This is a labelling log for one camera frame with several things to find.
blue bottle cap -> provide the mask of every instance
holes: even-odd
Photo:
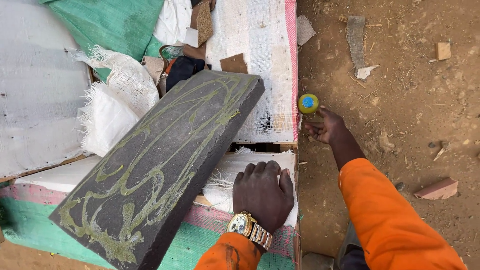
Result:
[[[311,97],[305,97],[301,103],[305,108],[310,108],[313,106],[313,99]]]

wristwatch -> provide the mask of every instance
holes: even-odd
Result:
[[[249,212],[243,211],[233,216],[228,223],[227,233],[239,233],[252,242],[261,245],[268,251],[272,243],[272,235],[258,225],[257,220],[252,218]]]

orange shirt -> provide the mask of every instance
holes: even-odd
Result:
[[[338,186],[371,270],[467,269],[455,250],[368,160],[345,164]],[[254,270],[259,261],[260,253],[250,240],[225,233],[195,269]]]

glue bottle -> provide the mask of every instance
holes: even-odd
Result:
[[[312,94],[305,94],[300,97],[298,107],[302,113],[314,113],[318,109],[318,98]]]

green woven sack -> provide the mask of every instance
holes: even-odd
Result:
[[[94,45],[100,45],[105,49],[121,52],[141,61],[152,39],[164,0],[39,0],[38,2],[48,5],[61,19],[84,52],[89,53],[89,49]],[[97,73],[102,80],[105,80],[110,69],[99,69]]]

